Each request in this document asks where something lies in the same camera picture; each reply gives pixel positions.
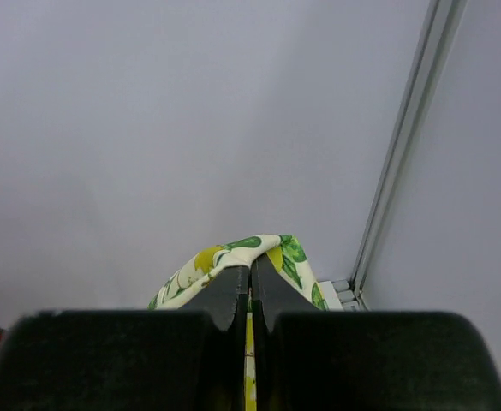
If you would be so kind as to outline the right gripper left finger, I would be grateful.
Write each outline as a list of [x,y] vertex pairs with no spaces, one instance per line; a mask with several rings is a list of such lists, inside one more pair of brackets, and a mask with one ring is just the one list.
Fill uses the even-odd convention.
[[245,267],[162,310],[56,310],[0,343],[0,410],[242,410]]

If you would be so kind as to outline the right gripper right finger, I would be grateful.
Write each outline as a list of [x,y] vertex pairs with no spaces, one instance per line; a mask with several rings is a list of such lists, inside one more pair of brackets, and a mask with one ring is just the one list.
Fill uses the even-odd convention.
[[323,311],[252,265],[260,410],[501,410],[484,339],[446,312]]

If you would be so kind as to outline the lemon print skirt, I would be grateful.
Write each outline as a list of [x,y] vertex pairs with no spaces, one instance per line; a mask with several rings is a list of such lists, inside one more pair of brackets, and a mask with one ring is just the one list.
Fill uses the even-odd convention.
[[251,285],[252,264],[259,258],[272,264],[273,277],[281,279],[313,307],[329,309],[323,291],[307,262],[307,256],[293,235],[254,235],[239,241],[201,250],[172,275],[148,304],[150,310],[189,307],[212,285],[221,280],[237,279],[237,310],[243,315],[244,370],[242,388],[244,408],[258,408],[254,353],[253,300],[258,289]]

